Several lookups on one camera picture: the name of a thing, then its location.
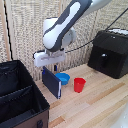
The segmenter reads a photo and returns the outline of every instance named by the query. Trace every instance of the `woven wall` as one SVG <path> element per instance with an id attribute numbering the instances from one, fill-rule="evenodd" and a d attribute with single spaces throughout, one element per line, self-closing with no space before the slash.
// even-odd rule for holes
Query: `woven wall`
<path id="1" fill-rule="evenodd" d="M 20 59 L 33 76 L 41 79 L 41 68 L 34 66 L 33 54 L 44 49 L 42 42 L 43 21 L 49 17 L 58 17 L 71 0 L 10 0 L 13 19 L 14 38 L 17 59 Z M 74 25 L 77 40 L 66 51 L 80 47 L 90 41 L 99 30 L 106 28 L 128 5 L 127 0 L 113 0 L 109 5 L 80 19 Z M 127 29 L 125 14 L 114 26 Z M 58 72 L 81 65 L 88 61 L 92 44 L 66 54 L 66 60 L 59 63 Z M 53 72 L 53 65 L 47 68 Z"/>
<path id="2" fill-rule="evenodd" d="M 43 21 L 57 17 L 59 0 L 10 0 L 17 58 L 34 80 L 41 79 L 41 68 L 34 66 L 33 54 L 44 49 Z"/>
<path id="3" fill-rule="evenodd" d="M 17 59 L 20 59 L 33 76 L 34 80 L 41 79 L 41 68 L 36 68 L 33 53 L 44 49 L 42 42 L 43 21 L 49 17 L 58 17 L 60 10 L 66 8 L 70 1 L 60 0 L 10 0 L 14 27 L 14 38 Z M 77 41 L 66 50 L 77 48 L 87 43 L 91 37 L 95 13 L 81 19 L 74 27 Z M 87 47 L 67 53 L 66 60 L 58 65 L 58 72 L 85 63 Z M 47 68 L 53 72 L 53 65 Z"/>
<path id="4" fill-rule="evenodd" d="M 98 12 L 98 19 L 94 29 L 93 37 L 99 30 L 106 29 L 125 9 L 128 7 L 128 0 L 112 0 L 110 4 Z M 111 28 L 128 30 L 128 11 Z"/>
<path id="5" fill-rule="evenodd" d="M 0 63 L 11 60 L 4 1 L 0 0 Z"/>
<path id="6" fill-rule="evenodd" d="M 7 52 L 6 52 L 6 46 L 5 46 L 2 16 L 0 14 L 0 63 L 6 62 L 7 60 L 8 59 L 7 59 Z"/>

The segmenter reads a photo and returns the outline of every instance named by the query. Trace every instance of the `plastic cup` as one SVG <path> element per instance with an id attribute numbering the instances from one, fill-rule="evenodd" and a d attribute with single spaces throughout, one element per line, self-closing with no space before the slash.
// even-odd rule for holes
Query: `plastic cup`
<path id="1" fill-rule="evenodd" d="M 74 79 L 74 91 L 75 92 L 82 92 L 86 81 L 83 78 L 75 78 Z"/>

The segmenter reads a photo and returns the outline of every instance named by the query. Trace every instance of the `black cable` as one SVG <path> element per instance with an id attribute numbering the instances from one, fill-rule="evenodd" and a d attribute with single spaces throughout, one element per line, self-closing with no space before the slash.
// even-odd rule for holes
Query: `black cable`
<path id="1" fill-rule="evenodd" d="M 119 16 L 118 16 L 105 30 L 103 30 L 103 31 L 107 31 L 107 30 L 108 30 L 122 15 L 124 15 L 124 13 L 127 12 L 127 11 L 128 11 L 128 8 L 127 8 L 124 12 L 122 12 L 121 15 L 119 15 Z M 82 48 L 82 47 L 88 45 L 89 43 L 93 42 L 93 41 L 94 41 L 95 39 L 97 39 L 99 36 L 95 37 L 93 40 L 89 41 L 88 43 L 86 43 L 86 44 L 84 44 L 84 45 L 82 45 L 82 46 L 80 46 L 80 47 L 78 47 L 78 48 L 76 48 L 76 49 L 67 51 L 67 52 L 65 52 L 65 53 L 69 53 L 69 52 L 78 50 L 78 49 L 80 49 L 80 48 Z"/>

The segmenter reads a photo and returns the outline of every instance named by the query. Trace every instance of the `blue cup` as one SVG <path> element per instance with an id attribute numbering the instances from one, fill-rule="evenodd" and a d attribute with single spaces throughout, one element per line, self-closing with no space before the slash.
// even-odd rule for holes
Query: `blue cup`
<path id="1" fill-rule="evenodd" d="M 57 73 L 55 74 L 55 76 L 61 80 L 61 85 L 68 84 L 68 81 L 70 79 L 70 76 L 66 73 Z"/>

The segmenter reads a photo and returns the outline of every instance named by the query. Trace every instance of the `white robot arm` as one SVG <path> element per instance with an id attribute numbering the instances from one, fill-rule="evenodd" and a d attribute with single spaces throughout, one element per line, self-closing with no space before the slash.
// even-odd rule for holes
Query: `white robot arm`
<path id="1" fill-rule="evenodd" d="M 79 18 L 96 11 L 111 0 L 72 0 L 59 18 L 46 19 L 43 24 L 43 52 L 34 54 L 37 67 L 64 61 L 64 48 L 73 43 L 76 33 L 72 27 Z"/>

